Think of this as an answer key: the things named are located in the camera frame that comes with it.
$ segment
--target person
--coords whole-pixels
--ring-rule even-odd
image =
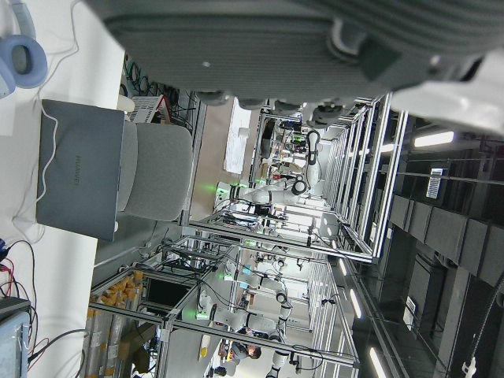
[[[234,360],[243,360],[247,357],[257,360],[261,356],[261,348],[259,346],[233,342],[231,345],[231,356]]]

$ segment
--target laptop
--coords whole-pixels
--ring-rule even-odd
[[[45,174],[46,193],[37,202],[37,221],[113,241],[124,113],[54,100],[42,104],[58,126],[56,153]],[[42,113],[37,197],[53,153],[54,125]]]

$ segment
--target white cable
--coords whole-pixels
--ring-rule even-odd
[[[52,117],[52,116],[50,116],[49,114],[46,113],[46,110],[44,109],[44,106],[42,104],[40,104],[40,106],[42,108],[42,113],[44,113],[44,116],[46,116],[50,120],[54,121],[53,153],[50,155],[49,160],[47,161],[46,165],[44,166],[44,168],[42,170],[42,186],[43,186],[43,190],[42,190],[42,193],[40,194],[40,196],[35,200],[35,203],[37,203],[38,201],[40,201],[42,199],[42,197],[44,195],[46,195],[46,171],[49,168],[50,163],[53,162],[54,156],[56,155],[56,132],[57,132],[57,126],[59,124],[56,118],[54,118],[54,117]]]
[[[71,5],[70,5],[70,19],[72,21],[72,37],[73,37],[73,45],[72,47],[70,47],[70,49],[68,50],[71,50],[73,49],[73,47],[75,46],[75,50],[72,51],[71,53],[65,55],[64,57],[62,57],[56,64],[56,66],[54,67],[54,70],[53,72],[47,77],[46,81],[44,81],[43,84],[41,84],[39,86],[39,89],[37,90],[37,94],[35,95],[35,99],[37,101],[34,102],[34,104],[40,102],[40,93],[42,91],[42,89],[47,85],[47,83],[49,83],[49,81],[54,77],[54,74],[56,73],[57,69],[59,68],[60,64],[67,58],[71,57],[72,55],[75,55],[77,54],[79,51],[80,51],[80,47],[79,47],[79,42],[77,41],[77,37],[76,37],[76,25],[75,25],[75,18],[74,18],[74,9],[76,7],[76,5],[78,3],[80,3],[82,0],[75,0]],[[43,169],[43,174],[42,174],[42,180],[43,180],[43,192],[42,194],[28,207],[26,207],[24,210],[23,209],[23,205],[21,204],[21,208],[20,208],[20,211],[17,213],[17,215],[13,218],[13,221],[15,221],[16,219],[19,219],[21,215],[25,214],[30,208],[33,207],[34,204],[36,204],[40,199],[42,199],[42,197],[45,195],[46,193],[46,170],[49,168],[49,165],[50,163],[52,162],[52,160],[54,159],[54,155],[56,153],[56,131],[57,131],[57,126],[58,126],[58,121],[56,118],[48,115],[46,113],[46,110],[43,108],[42,106],[42,103],[41,103],[41,108],[42,108],[42,112],[44,113],[44,115],[46,117],[48,117],[49,119],[53,120],[54,121],[54,131],[53,131],[53,153],[50,157],[50,160],[46,163],[46,166],[44,167]],[[38,241],[40,241],[40,239],[43,237],[44,233],[45,233],[45,228],[42,229],[42,233],[39,235],[39,237],[37,238],[37,240],[30,240],[30,238],[28,238],[25,233],[23,231],[21,231],[19,229],[19,227],[17,227],[15,225],[15,227],[17,228],[17,230],[22,234],[22,236],[26,239],[26,240],[29,240],[31,244],[35,244],[37,243]]]
[[[73,10],[75,9],[76,5],[79,4],[82,0],[75,0],[72,5],[70,6],[70,20],[72,21],[72,36],[73,36],[73,45],[75,45],[76,49],[71,52],[70,54],[67,54],[65,55],[64,57],[62,57],[56,64],[56,67],[54,67],[54,70],[53,72],[47,77],[46,81],[39,87],[39,90],[37,91],[37,95],[36,97],[38,99],[40,99],[40,92],[42,91],[42,89],[46,86],[47,83],[49,83],[49,81],[53,78],[54,74],[56,73],[58,67],[60,66],[60,64],[65,60],[65,59],[68,59],[69,57],[71,57],[72,55],[75,55],[79,52],[80,50],[80,47],[79,47],[79,42],[77,41],[77,37],[76,37],[76,23],[75,23],[75,20],[74,20],[74,12]]]

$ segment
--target chair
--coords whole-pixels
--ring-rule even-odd
[[[87,0],[152,79],[214,103],[372,98],[467,79],[504,42],[504,2]]]
[[[117,211],[173,221],[188,194],[192,138],[172,124],[124,122]]]

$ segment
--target headphones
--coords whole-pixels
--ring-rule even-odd
[[[10,0],[20,35],[0,39],[0,98],[20,88],[38,87],[47,76],[47,59],[35,41],[35,27],[28,7],[20,0]]]

